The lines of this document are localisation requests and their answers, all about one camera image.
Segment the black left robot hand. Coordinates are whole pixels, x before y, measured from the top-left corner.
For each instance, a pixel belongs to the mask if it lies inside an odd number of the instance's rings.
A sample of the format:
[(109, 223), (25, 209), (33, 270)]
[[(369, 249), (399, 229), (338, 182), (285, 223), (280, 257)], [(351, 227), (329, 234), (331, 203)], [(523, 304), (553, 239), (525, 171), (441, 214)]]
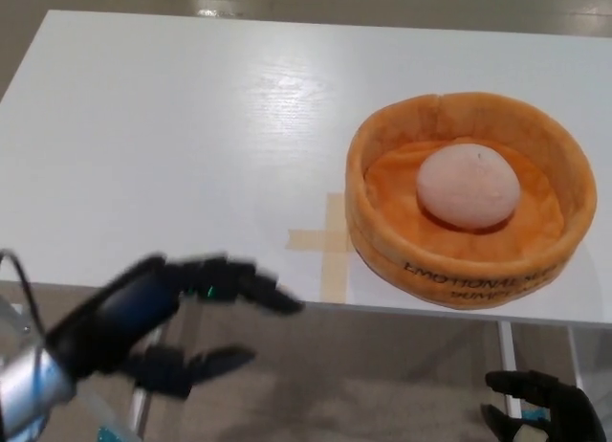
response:
[(201, 303), (243, 299), (277, 315), (303, 310), (276, 277), (252, 261), (225, 254), (170, 261), (153, 255), (139, 261), (70, 312), (45, 337), (45, 346), (73, 382), (99, 372), (120, 373), (137, 387), (185, 400), (193, 386), (247, 365), (255, 353), (230, 345), (186, 359), (179, 348), (133, 347), (169, 321), (185, 298)]

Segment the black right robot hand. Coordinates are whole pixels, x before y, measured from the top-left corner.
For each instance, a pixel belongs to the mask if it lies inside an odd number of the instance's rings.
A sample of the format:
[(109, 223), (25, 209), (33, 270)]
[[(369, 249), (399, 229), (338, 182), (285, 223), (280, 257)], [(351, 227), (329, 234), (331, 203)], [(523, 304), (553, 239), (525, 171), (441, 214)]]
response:
[(484, 421), (499, 441), (513, 441), (524, 427), (544, 432), (548, 441), (607, 440), (601, 420), (584, 391), (555, 376), (534, 370), (497, 370), (485, 375), (485, 383), (495, 392), (549, 410), (547, 418), (530, 420), (511, 417), (493, 405), (483, 405)]

